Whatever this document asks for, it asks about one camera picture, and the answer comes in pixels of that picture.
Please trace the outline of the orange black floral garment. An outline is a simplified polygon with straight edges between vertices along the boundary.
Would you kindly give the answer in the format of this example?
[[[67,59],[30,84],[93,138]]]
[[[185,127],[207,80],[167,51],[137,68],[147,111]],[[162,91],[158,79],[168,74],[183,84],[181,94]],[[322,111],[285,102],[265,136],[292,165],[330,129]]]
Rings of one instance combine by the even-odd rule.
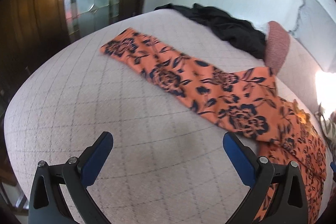
[[[309,114],[296,101],[278,95],[272,69],[227,73],[132,28],[100,51],[130,66],[211,123],[256,140],[259,154],[272,163],[298,162],[308,220],[318,219],[327,176],[326,147]]]

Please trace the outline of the cream floral blanket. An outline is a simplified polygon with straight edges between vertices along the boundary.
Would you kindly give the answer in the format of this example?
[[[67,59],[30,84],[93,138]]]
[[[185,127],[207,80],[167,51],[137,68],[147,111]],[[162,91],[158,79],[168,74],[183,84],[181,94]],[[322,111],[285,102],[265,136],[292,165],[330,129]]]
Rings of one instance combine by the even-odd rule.
[[[326,140],[330,151],[335,152],[335,122],[331,119],[331,117],[327,118],[325,109],[321,104],[318,106],[318,111],[315,112],[315,117],[318,120],[323,137]]]

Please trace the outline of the pink bolster pillow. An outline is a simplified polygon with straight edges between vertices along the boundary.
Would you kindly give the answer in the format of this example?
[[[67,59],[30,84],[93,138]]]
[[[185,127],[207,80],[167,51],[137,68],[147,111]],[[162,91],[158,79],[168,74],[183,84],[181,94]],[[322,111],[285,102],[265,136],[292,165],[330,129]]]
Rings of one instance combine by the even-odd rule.
[[[290,36],[281,24],[268,22],[264,63],[276,75],[282,68],[289,52]]]

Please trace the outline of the black crumpled garment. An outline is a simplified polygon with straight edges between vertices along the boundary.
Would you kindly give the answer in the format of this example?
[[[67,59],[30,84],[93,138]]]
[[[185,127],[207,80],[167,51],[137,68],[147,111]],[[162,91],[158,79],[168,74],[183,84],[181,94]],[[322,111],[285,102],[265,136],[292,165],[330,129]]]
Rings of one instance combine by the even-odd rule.
[[[216,37],[229,42],[231,46],[249,53],[256,59],[265,59],[266,36],[247,20],[234,18],[219,8],[197,3],[192,7],[169,3],[155,9],[177,11],[187,19],[208,27]]]

